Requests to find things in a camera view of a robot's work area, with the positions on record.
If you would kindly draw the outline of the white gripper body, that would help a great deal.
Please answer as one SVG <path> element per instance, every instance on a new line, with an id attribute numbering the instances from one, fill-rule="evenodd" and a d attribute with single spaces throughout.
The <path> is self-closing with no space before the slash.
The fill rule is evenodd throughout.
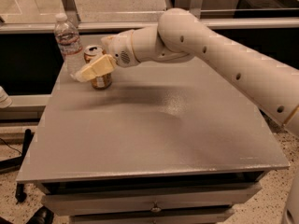
<path id="1" fill-rule="evenodd" d="M 139 65 L 132 45 L 133 33 L 134 30 L 129 30 L 108 38 L 108 53 L 116 59 L 120 67 L 128 68 Z"/>

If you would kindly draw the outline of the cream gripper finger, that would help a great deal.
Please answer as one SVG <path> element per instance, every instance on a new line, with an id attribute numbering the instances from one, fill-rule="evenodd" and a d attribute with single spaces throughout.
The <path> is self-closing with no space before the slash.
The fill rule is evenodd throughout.
<path id="1" fill-rule="evenodd" d="M 116 66 L 116 60 L 111 55 L 96 56 L 76 72 L 75 79 L 79 82 L 87 82 L 113 72 Z"/>
<path id="2" fill-rule="evenodd" d="M 101 42 L 102 42 L 103 48 L 105 50 L 113 50 L 114 49 L 114 40 L 115 40 L 114 35 L 108 35 L 108 36 L 102 37 Z"/>

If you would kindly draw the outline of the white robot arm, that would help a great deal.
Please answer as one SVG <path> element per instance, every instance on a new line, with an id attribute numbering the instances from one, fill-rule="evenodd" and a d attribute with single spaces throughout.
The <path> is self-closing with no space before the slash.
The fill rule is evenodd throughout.
<path id="1" fill-rule="evenodd" d="M 298 70 L 243 46 L 207 28 L 192 13 L 171 8 L 155 26 L 102 38 L 105 55 L 92 59 L 75 73 L 87 82 L 140 63 L 188 61 L 207 63 L 256 104 L 276 124 L 299 135 Z"/>

